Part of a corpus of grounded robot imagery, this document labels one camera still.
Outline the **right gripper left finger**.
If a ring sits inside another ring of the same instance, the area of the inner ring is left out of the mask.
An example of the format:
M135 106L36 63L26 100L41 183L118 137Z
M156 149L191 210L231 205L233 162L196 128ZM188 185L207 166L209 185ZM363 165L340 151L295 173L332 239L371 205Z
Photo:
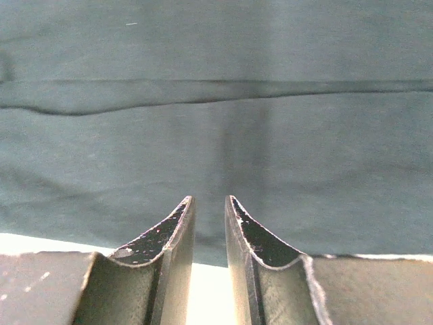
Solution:
M196 203L109 255L1 235L2 324L184 324Z

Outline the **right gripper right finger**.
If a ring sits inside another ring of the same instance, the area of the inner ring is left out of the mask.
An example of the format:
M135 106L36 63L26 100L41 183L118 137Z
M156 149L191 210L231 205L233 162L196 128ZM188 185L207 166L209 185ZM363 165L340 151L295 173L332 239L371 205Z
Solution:
M238 324L431 324L431 255L309 255L225 200Z

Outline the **black t-shirt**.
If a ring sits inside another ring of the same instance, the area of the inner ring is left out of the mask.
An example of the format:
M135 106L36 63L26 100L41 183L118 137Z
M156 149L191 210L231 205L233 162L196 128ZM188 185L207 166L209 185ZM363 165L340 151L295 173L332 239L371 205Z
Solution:
M116 247L234 195L308 253L432 252L431 1L2 1L1 231Z

